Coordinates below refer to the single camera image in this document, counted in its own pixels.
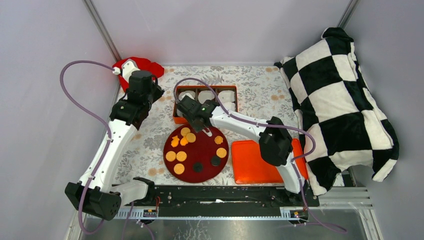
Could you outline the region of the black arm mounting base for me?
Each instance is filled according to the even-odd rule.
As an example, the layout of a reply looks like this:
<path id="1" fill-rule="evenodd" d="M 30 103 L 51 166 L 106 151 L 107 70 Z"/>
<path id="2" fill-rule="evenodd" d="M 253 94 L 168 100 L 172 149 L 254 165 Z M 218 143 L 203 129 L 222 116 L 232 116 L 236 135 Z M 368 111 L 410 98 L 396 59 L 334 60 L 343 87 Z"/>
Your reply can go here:
<path id="1" fill-rule="evenodd" d="M 318 207 L 319 200 L 306 189 L 305 197 L 275 186 L 157 185 L 137 208 L 158 210 L 159 217 L 280 217 L 281 208 Z"/>

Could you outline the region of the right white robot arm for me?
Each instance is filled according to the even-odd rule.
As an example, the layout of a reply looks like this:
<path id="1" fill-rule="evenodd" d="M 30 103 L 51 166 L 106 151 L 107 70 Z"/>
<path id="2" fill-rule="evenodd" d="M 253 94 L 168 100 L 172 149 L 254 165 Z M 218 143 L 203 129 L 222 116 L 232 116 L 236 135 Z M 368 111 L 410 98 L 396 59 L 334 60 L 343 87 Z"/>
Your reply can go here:
<path id="1" fill-rule="evenodd" d="M 303 189 L 305 179 L 296 165 L 293 139 L 288 132 L 290 127 L 279 118 L 252 118 L 228 110 L 216 101 L 200 103 L 188 96 L 178 100 L 176 107 L 196 132 L 210 127 L 221 128 L 258 143 L 261 158 L 279 172 L 287 190 L 287 201 L 299 206 L 307 199 Z"/>

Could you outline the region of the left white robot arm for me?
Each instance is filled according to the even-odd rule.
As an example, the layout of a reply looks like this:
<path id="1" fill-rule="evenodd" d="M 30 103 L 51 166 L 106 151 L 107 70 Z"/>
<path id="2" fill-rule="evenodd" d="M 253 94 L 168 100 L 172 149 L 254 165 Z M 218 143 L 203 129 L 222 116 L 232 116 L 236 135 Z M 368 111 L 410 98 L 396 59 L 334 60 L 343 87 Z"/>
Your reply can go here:
<path id="1" fill-rule="evenodd" d="M 112 107 L 107 133 L 97 154 L 78 182 L 69 182 L 65 187 L 65 195 L 76 210 L 110 221 L 121 206 L 137 200 L 144 206 L 154 202 L 153 181 L 135 177 L 113 186 L 113 176 L 126 145 L 163 93 L 153 73 L 135 70 L 129 75 L 126 97 Z"/>

